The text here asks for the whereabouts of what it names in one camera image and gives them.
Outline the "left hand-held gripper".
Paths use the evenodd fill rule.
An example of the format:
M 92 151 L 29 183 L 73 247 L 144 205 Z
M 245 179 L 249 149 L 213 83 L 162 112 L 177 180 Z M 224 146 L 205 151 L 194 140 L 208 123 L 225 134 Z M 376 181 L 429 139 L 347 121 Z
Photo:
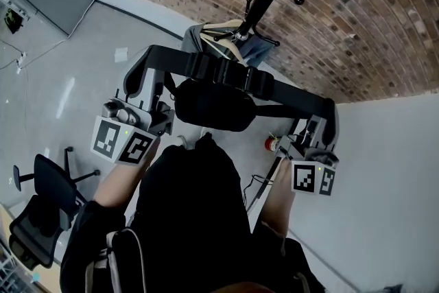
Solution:
M 151 98 L 154 70 L 147 65 L 150 52 L 147 49 L 128 70 L 123 82 L 126 99 Z M 171 74 L 157 73 L 155 111 L 142 110 L 117 98 L 108 100 L 95 120 L 91 152 L 114 164 L 140 164 L 158 137 L 172 133 L 175 92 Z

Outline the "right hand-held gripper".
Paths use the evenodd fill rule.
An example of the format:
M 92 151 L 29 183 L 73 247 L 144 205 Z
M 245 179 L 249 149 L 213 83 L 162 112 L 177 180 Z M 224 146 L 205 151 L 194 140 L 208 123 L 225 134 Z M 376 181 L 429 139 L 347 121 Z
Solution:
M 325 119 L 313 115 L 299 134 L 284 135 L 276 145 L 276 155 L 290 160 L 292 191 L 330 196 L 339 158 L 334 147 L 339 136 L 339 115 L 329 102 Z

